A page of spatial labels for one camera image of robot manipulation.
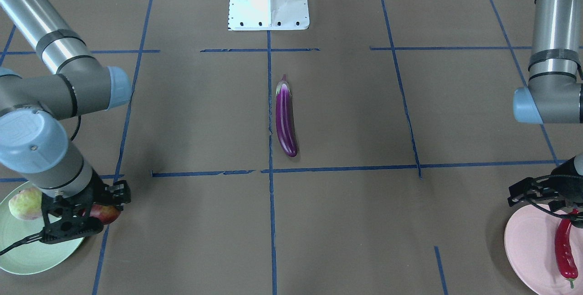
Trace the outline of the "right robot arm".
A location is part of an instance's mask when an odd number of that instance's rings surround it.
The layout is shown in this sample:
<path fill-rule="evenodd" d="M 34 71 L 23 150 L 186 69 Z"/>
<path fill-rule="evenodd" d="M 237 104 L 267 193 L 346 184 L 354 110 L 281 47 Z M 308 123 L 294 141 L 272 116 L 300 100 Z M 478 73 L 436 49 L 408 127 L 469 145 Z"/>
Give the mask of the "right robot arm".
<path fill-rule="evenodd" d="M 128 104 L 127 73 L 102 66 L 49 0 L 1 0 L 50 75 L 22 78 L 1 69 L 1 163 L 42 192 L 42 230 L 8 247 L 57 244 L 100 233 L 90 216 L 100 204 L 123 210 L 124 180 L 106 185 L 67 135 L 61 120 Z"/>

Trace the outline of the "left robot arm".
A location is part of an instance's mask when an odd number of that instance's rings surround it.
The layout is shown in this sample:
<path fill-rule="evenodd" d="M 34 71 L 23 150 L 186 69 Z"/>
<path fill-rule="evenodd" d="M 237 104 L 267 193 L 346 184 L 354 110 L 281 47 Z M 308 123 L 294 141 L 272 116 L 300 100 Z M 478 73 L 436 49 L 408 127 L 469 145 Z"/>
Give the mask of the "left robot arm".
<path fill-rule="evenodd" d="M 521 123 L 582 122 L 582 61 L 579 57 L 582 0 L 534 0 L 532 52 L 527 86 L 513 95 Z"/>

